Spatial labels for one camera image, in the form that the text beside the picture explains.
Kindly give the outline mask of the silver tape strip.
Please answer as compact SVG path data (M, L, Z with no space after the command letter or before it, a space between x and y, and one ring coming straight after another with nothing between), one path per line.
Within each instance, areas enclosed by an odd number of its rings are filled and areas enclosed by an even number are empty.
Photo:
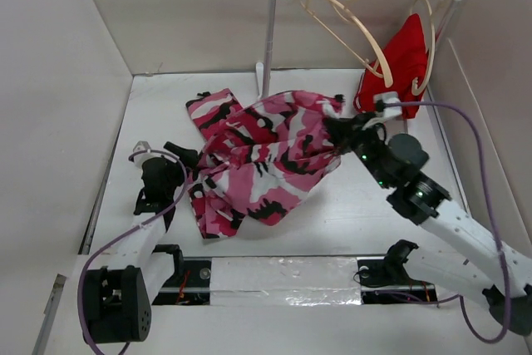
M211 264L213 306L357 306L362 303L353 257L228 257Z

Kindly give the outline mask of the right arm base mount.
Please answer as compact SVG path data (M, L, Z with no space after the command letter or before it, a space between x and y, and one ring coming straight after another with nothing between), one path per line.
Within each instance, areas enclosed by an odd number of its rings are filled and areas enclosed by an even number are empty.
M363 305L394 303L435 303L438 298L433 284L412 279L404 269L408 255L417 244L401 239L384 255L357 259L353 280L361 287Z

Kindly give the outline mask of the red garment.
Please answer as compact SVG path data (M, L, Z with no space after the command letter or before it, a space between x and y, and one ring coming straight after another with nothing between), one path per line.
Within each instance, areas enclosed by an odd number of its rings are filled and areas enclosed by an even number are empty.
M375 111L373 97L394 91L401 102L420 101L424 91L412 93L412 83L422 84L427 68L427 53L421 19L417 13L409 16L401 29L383 49L392 73L393 84L386 88L381 78L366 70L353 100L356 111Z

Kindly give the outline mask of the pink camouflage trousers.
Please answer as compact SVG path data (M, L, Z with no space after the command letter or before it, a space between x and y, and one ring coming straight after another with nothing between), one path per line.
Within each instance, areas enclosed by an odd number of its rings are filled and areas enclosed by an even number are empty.
M190 171L189 197L204 239L237 234L247 217L278 224L340 166L325 121L342 114L341 95L284 91L242 106L230 89L188 101L204 137Z

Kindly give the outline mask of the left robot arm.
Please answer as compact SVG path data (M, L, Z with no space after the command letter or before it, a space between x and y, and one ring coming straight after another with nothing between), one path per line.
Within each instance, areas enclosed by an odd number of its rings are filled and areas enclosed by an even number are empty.
M109 262L82 268L77 312L82 337L94 353L102 344L129 346L146 340L151 328L151 305L164 284L185 277L180 246L162 244L177 204L186 192L188 172L197 165L196 150L170 142L153 150L138 142L130 157L141 172L142 187L135 200L133 223L123 234L93 255L113 250Z

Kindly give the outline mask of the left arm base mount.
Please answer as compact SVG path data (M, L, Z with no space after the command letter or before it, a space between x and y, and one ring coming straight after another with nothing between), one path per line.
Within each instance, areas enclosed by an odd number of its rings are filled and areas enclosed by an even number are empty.
M212 258L185 257L178 244L157 244L153 254L171 255L175 266L174 273L163 284L153 305L210 304Z

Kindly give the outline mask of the wooden hanger with red garment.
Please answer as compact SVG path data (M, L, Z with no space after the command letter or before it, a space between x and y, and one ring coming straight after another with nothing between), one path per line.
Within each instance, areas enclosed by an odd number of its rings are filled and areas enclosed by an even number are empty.
M450 19L455 0L438 0L435 6L429 0L414 0L410 14L421 11L421 31L424 35L426 68L423 79L416 78L411 84L411 94L421 96L428 86L436 56L436 44Z

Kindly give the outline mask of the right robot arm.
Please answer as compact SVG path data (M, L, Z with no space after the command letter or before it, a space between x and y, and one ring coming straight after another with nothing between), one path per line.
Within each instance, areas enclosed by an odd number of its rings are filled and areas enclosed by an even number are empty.
M382 139L386 129L372 113L326 118L326 130L342 153L353 152L376 182L391 190L387 202L404 219L448 243L465 262L446 261L400 240L387 252L384 273L393 283L427 280L488 310L503 328L531 334L531 259L495 237L422 172L429 155L406 133Z

